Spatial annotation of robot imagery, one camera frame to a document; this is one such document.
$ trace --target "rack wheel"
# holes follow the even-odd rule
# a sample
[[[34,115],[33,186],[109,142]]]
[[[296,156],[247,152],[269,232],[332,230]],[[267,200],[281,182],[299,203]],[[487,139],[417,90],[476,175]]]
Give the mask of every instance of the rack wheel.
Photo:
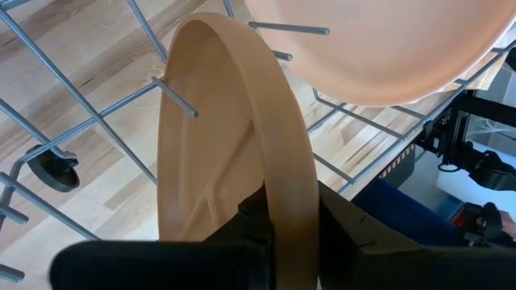
[[[40,146],[36,145],[28,152]],[[27,164],[41,181],[59,192],[67,193],[80,184],[79,175],[73,169],[79,164],[77,159],[60,158],[51,150],[47,150],[29,160]]]

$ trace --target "tan plastic plate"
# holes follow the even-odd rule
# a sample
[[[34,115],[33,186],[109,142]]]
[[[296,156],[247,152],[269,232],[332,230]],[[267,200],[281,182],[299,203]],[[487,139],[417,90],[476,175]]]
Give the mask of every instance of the tan plastic plate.
[[[515,0],[246,0],[256,21],[331,29],[260,29],[306,82],[344,102],[417,101],[471,68],[510,27]]]
[[[198,112],[161,97],[160,240],[201,241],[265,182],[279,288],[315,289],[318,187],[305,123],[280,65],[251,28],[190,15],[164,83]]]

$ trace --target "metal wire rack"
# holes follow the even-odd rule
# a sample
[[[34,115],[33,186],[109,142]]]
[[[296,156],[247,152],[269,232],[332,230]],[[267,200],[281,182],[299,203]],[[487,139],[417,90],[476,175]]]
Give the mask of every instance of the metal wire rack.
[[[43,198],[36,195],[30,189],[26,188],[23,184],[20,184],[17,179],[20,172],[21,167],[33,160],[37,156],[43,154],[44,152],[50,150],[55,155],[59,156],[62,159],[74,159],[76,158],[75,154],[72,152],[62,151],[58,145],[65,140],[71,138],[74,135],[79,134],[85,129],[92,126],[94,123],[98,123],[107,134],[113,138],[113,140],[127,153],[127,155],[135,162],[135,164],[141,168],[141,170],[148,176],[148,178],[156,184],[157,179],[151,173],[151,171],[142,163],[142,161],[135,155],[135,153],[126,145],[117,133],[111,128],[111,126],[105,121],[105,117],[114,113],[116,110],[124,107],[128,103],[134,101],[138,97],[143,96],[145,93],[150,90],[159,87],[162,89],[169,97],[171,97],[183,110],[185,110],[190,116],[196,118],[199,116],[199,113],[190,105],[188,102],[183,100],[180,96],[178,96],[174,91],[169,88],[166,84],[162,82],[162,80],[158,77],[152,78],[152,83],[145,85],[143,88],[135,91],[134,93],[126,96],[121,101],[116,102],[115,104],[109,106],[103,111],[96,111],[91,104],[85,99],[85,97],[79,92],[76,86],[53,64],[53,62],[45,55],[45,53],[34,43],[34,41],[27,35],[27,33],[10,17],[7,13],[9,9],[15,8],[19,5],[24,4],[25,2],[29,2],[30,0],[4,0],[0,2],[0,19],[20,38],[25,45],[38,57],[39,60],[43,62],[43,64],[54,74],[54,76],[68,89],[68,91],[72,94],[73,97],[77,99],[77,101],[91,114],[91,118],[84,121],[83,123],[75,126],[74,128],[66,131],[55,139],[47,138],[41,131],[39,131],[35,126],[33,126],[29,121],[27,121],[21,114],[19,114],[16,110],[14,110],[9,104],[0,99],[0,110],[2,110],[5,114],[11,117],[15,122],[17,122],[23,129],[25,129],[30,135],[36,138],[39,142],[41,142],[41,146],[36,149],[29,151],[26,155],[21,156],[18,160],[14,162],[12,165],[9,174],[5,172],[0,172],[0,182],[2,182],[5,187],[3,189],[2,195],[0,196],[0,230],[2,229],[3,222],[5,218],[9,218],[14,222],[22,225],[26,223],[29,219],[23,213],[20,213],[18,210],[13,209],[9,206],[10,200],[12,198],[13,192],[17,192],[22,197],[30,201],[32,204],[38,206],[43,211],[53,216],[57,220],[63,222],[65,225],[70,227],[72,230],[75,230],[82,236],[90,240],[99,240],[100,238],[88,231],[83,226],[79,225],[70,217],[66,216],[64,213],[59,211],[57,208],[50,205]],[[148,35],[148,38],[151,40],[152,45],[156,49],[160,58],[166,62],[167,60],[167,52],[165,48],[161,45],[160,41],[156,38],[156,35],[148,25],[146,18],[143,16],[140,11],[138,5],[135,0],[127,0],[129,6],[135,13],[136,18],[139,20],[143,29]],[[234,18],[235,15],[233,10],[231,9],[231,4],[229,0],[223,0],[224,7],[226,9],[227,15],[231,18]],[[280,24],[280,23],[258,23],[258,22],[250,22],[250,27],[255,29],[274,29],[285,31],[285,33],[310,33],[310,34],[318,34],[318,35],[328,35],[330,34],[330,29],[325,27],[306,27],[306,26],[298,26],[298,25],[289,25],[289,24]],[[364,118],[358,114],[351,112],[350,110],[344,109],[346,104],[335,105],[329,101],[322,99],[319,96],[319,93],[316,89],[313,89],[314,98],[321,102],[322,104],[329,106],[332,108],[331,112],[325,115],[323,118],[319,119],[316,123],[308,128],[308,133],[315,130],[319,126],[321,126],[329,117],[331,117],[336,112],[341,112],[350,117],[356,118],[361,122],[366,123],[367,125],[373,126],[385,133],[392,135],[397,138],[396,142],[394,142],[386,151],[382,152],[373,162],[371,162],[366,168],[364,168],[360,173],[356,176],[349,176],[348,174],[342,172],[332,163],[326,161],[321,156],[314,154],[314,158],[320,162],[321,164],[328,167],[338,176],[340,176],[347,183],[339,189],[339,193],[345,193],[348,191],[353,185],[355,185],[360,179],[366,176],[377,164],[379,164],[386,156],[399,144],[403,141],[410,138],[415,132],[420,130],[422,126],[434,118],[436,114],[438,114],[442,109],[447,107],[450,102],[464,89],[466,89],[473,81],[475,81],[483,72],[485,72],[491,65],[497,62],[500,58],[502,58],[511,48],[516,46],[516,41],[509,44],[506,48],[494,48],[493,52],[496,52],[497,55],[491,59],[482,69],[480,69],[477,73],[471,76],[467,80],[457,80],[456,83],[460,85],[460,87],[454,91],[445,101],[436,106],[429,114],[420,114],[413,110],[409,110],[407,108],[401,106],[392,107],[395,110],[402,112],[403,114],[408,114],[410,116],[416,117],[419,119],[417,124],[409,129],[405,134],[400,134],[394,130],[391,130],[385,126],[382,126],[372,120]],[[278,52],[272,51],[276,58],[291,61],[294,56],[292,56],[288,52]],[[12,267],[8,267],[0,263],[0,278],[12,281],[12,282],[20,282],[23,280],[25,274],[17,269]]]

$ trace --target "wooden floor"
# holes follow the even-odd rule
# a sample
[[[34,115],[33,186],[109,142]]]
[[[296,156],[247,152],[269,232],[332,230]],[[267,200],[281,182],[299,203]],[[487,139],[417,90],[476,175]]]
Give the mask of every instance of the wooden floor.
[[[238,19],[248,20],[243,0],[232,0]],[[168,47],[176,25],[194,11],[223,13],[222,0],[139,1],[155,33]],[[164,64],[123,0],[32,0],[10,14],[62,69],[97,110],[103,110],[160,76]],[[24,45],[0,25],[0,96],[49,138],[83,122],[89,115]],[[307,127],[331,108],[315,101],[312,88],[285,67]],[[154,89],[106,118],[130,148],[156,174],[156,134],[161,92]],[[425,114],[446,97],[436,94],[409,107]],[[337,103],[326,96],[330,102]],[[418,120],[393,109],[346,106],[346,109],[404,133]],[[333,114],[310,134],[314,152],[354,176],[396,139],[345,114]],[[410,141],[401,143],[386,165]],[[0,114],[0,171],[37,142]],[[99,126],[65,142],[77,153],[81,186],[57,193],[24,167],[19,181],[101,238],[156,240],[156,187]],[[318,178],[337,190],[342,178],[317,163]],[[351,199],[382,166],[345,194]],[[20,284],[0,280],[0,289],[48,289],[52,257],[82,240],[15,194],[11,206],[30,221],[6,221],[0,234],[0,263],[27,273]]]

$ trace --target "wire tine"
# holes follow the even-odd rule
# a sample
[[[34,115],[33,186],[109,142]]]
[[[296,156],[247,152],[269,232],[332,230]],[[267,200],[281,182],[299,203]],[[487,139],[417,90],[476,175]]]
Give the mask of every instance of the wire tine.
[[[23,162],[16,160],[13,163],[13,166],[10,168],[9,176],[13,180],[18,179],[19,171],[22,169]],[[0,204],[8,206],[10,204],[10,200],[13,197],[14,188],[10,186],[5,186],[2,191],[2,195],[0,196]],[[3,222],[6,219],[5,215],[0,214],[0,230],[2,230]]]
[[[50,142],[50,139],[47,138],[40,130],[38,130],[32,123],[30,123],[24,116],[22,116],[18,111],[16,111],[13,107],[9,106],[6,101],[0,98],[0,110],[3,111],[7,116],[12,118],[18,125],[20,125],[23,129],[25,129],[32,137],[40,141],[41,143]],[[64,152],[58,147],[52,147],[52,152],[63,159],[74,159],[77,158],[76,155],[72,152]]]
[[[386,126],[382,126],[382,125],[380,125],[380,124],[378,124],[376,122],[373,122],[373,121],[369,120],[368,118],[364,118],[364,117],[362,117],[362,116],[360,116],[358,114],[355,114],[355,113],[351,112],[350,110],[346,110],[346,109],[341,108],[341,107],[339,107],[339,106],[337,106],[335,104],[330,103],[329,101],[323,100],[322,98],[319,97],[318,91],[316,89],[313,89],[313,92],[314,92],[315,99],[317,101],[321,102],[322,104],[324,104],[326,106],[330,106],[331,108],[333,108],[335,110],[338,110],[339,112],[345,113],[345,114],[347,114],[347,115],[349,115],[349,116],[351,116],[351,117],[353,117],[353,118],[355,118],[357,120],[360,120],[360,121],[362,121],[362,122],[364,122],[364,123],[366,123],[366,124],[368,124],[370,126],[373,126],[373,127],[377,128],[380,131],[384,131],[385,133],[387,133],[389,135],[392,135],[392,136],[397,137],[399,139],[403,139],[404,138],[403,134],[397,133],[395,130],[391,130],[391,129],[387,128]]]
[[[316,35],[329,35],[330,28],[326,27],[311,27],[303,25],[292,25],[292,24],[279,24],[279,23],[261,23],[261,22],[249,22],[249,26],[253,28],[267,28],[280,31],[292,31],[301,33],[310,33]]]
[[[100,115],[102,117],[109,116],[111,113],[115,112],[116,110],[124,107],[128,103],[134,101],[136,98],[143,96],[146,92],[154,89],[157,87],[156,84],[150,83],[148,85],[145,85],[143,88],[137,90],[136,92],[130,94],[129,96],[123,98],[120,101],[117,101],[115,104],[107,107],[105,110],[100,112]],[[33,151],[28,152],[26,155],[24,155],[20,160],[23,162],[28,162],[29,160],[32,160],[36,156],[40,155],[41,153],[45,152],[46,150],[50,149],[51,147],[54,147],[60,143],[63,143],[66,139],[82,132],[83,130],[89,128],[96,122],[95,118],[89,118],[88,120],[82,122],[81,124],[75,126],[74,128],[66,131],[65,133],[59,135],[52,141],[42,144],[40,147],[37,147]]]
[[[5,0],[3,2],[0,2],[0,6],[4,9],[4,10],[10,10],[10,9],[13,9],[15,7],[18,7],[26,2],[29,2],[31,0]]]
[[[127,0],[129,2],[129,6],[131,7],[132,11],[135,13],[136,18],[138,19],[141,26],[144,28],[145,33],[147,33],[148,38],[151,40],[152,45],[154,45],[154,48],[160,55],[161,59],[164,63],[167,62],[167,50],[164,49],[163,45],[161,45],[161,42],[157,39],[156,35],[154,34],[154,31],[152,31],[150,25],[148,25],[148,22],[145,18],[145,16],[142,14],[142,11],[139,9],[138,5],[136,4],[135,0]]]
[[[292,61],[292,59],[293,59],[293,57],[290,53],[279,52],[279,51],[275,51],[275,50],[273,50],[273,53],[274,53],[274,56],[276,58],[279,58],[280,60]]]
[[[75,230],[82,236],[84,236],[87,239],[90,240],[100,240],[99,237],[97,237],[92,232],[88,231],[83,226],[79,225],[77,222],[72,220],[70,217],[50,205],[48,202],[46,202],[43,198],[39,197],[35,193],[33,193],[30,189],[26,188],[22,184],[20,184],[18,181],[13,180],[11,177],[9,177],[6,173],[0,172],[0,181],[4,183],[6,186],[12,187],[16,190],[17,193],[19,193],[22,197],[24,197],[26,200],[30,201],[33,205],[39,207],[49,215],[53,216],[58,221],[64,223],[72,230]]]
[[[463,79],[456,79],[453,82],[458,84],[458,85],[469,85],[469,82],[466,81],[466,80],[463,80]]]
[[[229,2],[229,0],[223,0],[223,2],[224,8],[226,8],[227,16],[229,16],[230,18],[234,18],[235,14],[233,13],[233,8],[231,8],[231,3]]]
[[[328,167],[330,170],[335,172],[338,176],[344,178],[349,184],[355,184],[356,180],[353,177],[350,177],[348,174],[342,172],[342,170],[335,167],[330,162],[326,161],[323,157],[317,155],[314,153],[314,159],[316,159],[318,162],[320,162],[322,165]]]
[[[346,105],[346,103],[342,103],[339,105],[339,107],[343,108],[344,106]],[[314,124],[312,124],[312,126],[310,126],[308,128],[308,134],[313,132],[315,129],[319,128],[327,119],[329,119],[331,116],[333,116],[335,113],[337,113],[337,110],[336,109],[332,109],[330,111],[330,113],[326,114],[324,117],[320,118],[317,122],[315,122]]]
[[[41,62],[48,68],[50,72],[64,85],[73,97],[88,111],[89,114],[98,122],[98,124],[106,131],[106,133],[126,152],[127,155],[135,162],[136,165],[148,176],[154,184],[157,184],[157,179],[152,172],[145,166],[145,164],[136,156],[136,154],[129,148],[120,136],[111,128],[111,126],[102,118],[102,116],[93,108],[93,106],[86,100],[75,85],[56,67],[56,65],[48,58],[47,55],[38,47],[35,42],[27,35],[27,33],[11,18],[7,12],[0,9],[0,19],[22,40],[25,45],[34,53]]]
[[[190,116],[196,118],[199,116],[199,112],[197,112],[188,102],[183,100],[177,93],[175,93],[172,89],[170,89],[163,81],[161,81],[157,77],[152,77],[152,82],[158,85],[163,91],[172,98],[183,110],[186,111]]]
[[[448,107],[452,103],[453,99],[455,99],[460,93],[462,93],[462,91],[464,91],[468,87],[469,84],[474,82],[480,75],[482,75],[482,73],[484,73],[494,63],[496,63],[498,60],[500,60],[511,48],[514,48],[514,47],[516,47],[516,40],[514,40],[509,45],[507,45],[494,58],[492,58],[490,61],[488,61],[487,64],[484,64],[484,66],[480,70],[475,72],[471,77],[469,77],[469,79],[465,83],[463,83],[462,85],[460,85],[460,87],[458,89],[453,91],[453,93],[451,93],[450,96],[448,96],[446,98],[446,100],[444,100],[443,102],[438,104],[434,109],[432,109],[432,111],[427,115],[427,118],[429,118],[429,119],[433,118],[434,115],[438,114],[444,108]],[[419,122],[416,125],[414,125],[412,128],[410,128],[410,130],[408,130],[404,134],[404,137],[405,137],[404,139],[411,136],[415,131],[421,129],[422,126],[426,122],[427,122],[426,119],[419,120]],[[366,168],[364,168],[364,170],[362,170],[359,174],[357,174],[355,176],[355,179],[357,181],[360,181],[360,179],[362,179],[365,175],[367,175],[369,172],[371,172],[372,168],[374,168],[378,163],[380,163],[395,147],[400,145],[402,143],[402,141],[403,141],[403,139],[396,140],[389,148],[387,148],[387,150],[383,151],[373,162],[371,162],[368,166],[366,166]],[[338,193],[343,194],[346,191],[348,191],[351,187],[352,187],[352,184],[346,184],[341,189],[339,189]]]
[[[25,273],[20,270],[8,267],[4,264],[0,264],[0,278],[8,280],[13,283],[18,283],[25,278]]]
[[[503,48],[491,48],[491,52],[496,52],[496,53],[500,53],[500,52],[503,52]]]
[[[420,114],[416,111],[413,111],[411,109],[407,109],[407,108],[404,108],[402,106],[392,106],[391,108],[395,109],[395,110],[398,110],[402,113],[405,113],[405,114],[409,114],[410,116],[413,116],[413,117],[416,117],[416,118],[420,118],[420,119],[425,119],[427,118],[426,115],[424,114]]]
[[[13,222],[20,225],[25,224],[29,221],[29,217],[18,210],[11,208],[8,205],[0,205],[0,214],[10,218]]]

